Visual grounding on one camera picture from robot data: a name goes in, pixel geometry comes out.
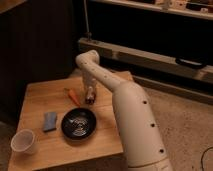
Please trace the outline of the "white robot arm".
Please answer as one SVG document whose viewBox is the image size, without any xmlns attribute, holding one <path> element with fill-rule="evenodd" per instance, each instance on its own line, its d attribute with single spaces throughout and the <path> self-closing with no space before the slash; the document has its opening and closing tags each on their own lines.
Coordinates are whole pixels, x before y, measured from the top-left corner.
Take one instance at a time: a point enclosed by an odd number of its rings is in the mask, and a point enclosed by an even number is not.
<svg viewBox="0 0 213 171">
<path fill-rule="evenodd" d="M 112 106 L 128 171 L 173 171 L 145 90 L 99 65 L 90 50 L 76 57 L 82 70 L 85 102 L 93 104 L 96 82 L 112 92 Z"/>
</svg>

